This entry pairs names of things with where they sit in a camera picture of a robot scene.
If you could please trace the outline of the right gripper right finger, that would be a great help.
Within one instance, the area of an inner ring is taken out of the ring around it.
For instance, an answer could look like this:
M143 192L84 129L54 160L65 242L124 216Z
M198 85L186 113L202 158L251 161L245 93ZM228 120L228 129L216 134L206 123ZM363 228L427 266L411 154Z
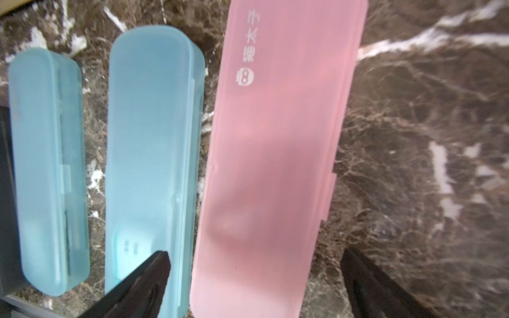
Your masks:
M348 247L341 273L354 317L435 317L360 250Z

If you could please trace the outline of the black pencil case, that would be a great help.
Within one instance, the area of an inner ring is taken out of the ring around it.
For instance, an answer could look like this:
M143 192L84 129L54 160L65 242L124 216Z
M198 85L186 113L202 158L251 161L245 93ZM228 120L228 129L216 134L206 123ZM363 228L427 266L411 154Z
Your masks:
M24 288L15 202L9 109L1 107L1 297Z

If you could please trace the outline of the teal pencil case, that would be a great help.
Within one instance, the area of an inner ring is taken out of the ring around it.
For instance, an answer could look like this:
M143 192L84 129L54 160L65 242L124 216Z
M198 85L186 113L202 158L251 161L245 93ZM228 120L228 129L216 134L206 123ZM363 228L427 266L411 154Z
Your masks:
M82 73L32 48L16 55L8 82L22 270L58 297L90 275Z
M184 317L190 304L204 86L204 55L172 26L140 26L112 46L105 289L167 252L161 317Z

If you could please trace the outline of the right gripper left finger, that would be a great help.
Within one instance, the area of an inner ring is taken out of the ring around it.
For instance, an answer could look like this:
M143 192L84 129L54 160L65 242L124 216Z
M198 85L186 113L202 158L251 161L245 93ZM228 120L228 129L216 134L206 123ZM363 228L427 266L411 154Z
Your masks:
M170 271L168 253L155 252L81 317L157 317Z

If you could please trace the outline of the pink pencil case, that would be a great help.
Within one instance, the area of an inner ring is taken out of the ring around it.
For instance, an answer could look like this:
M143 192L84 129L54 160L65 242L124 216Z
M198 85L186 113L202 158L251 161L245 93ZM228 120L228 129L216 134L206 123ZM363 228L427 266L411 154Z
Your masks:
M366 1L232 1L194 254L195 317L298 317Z

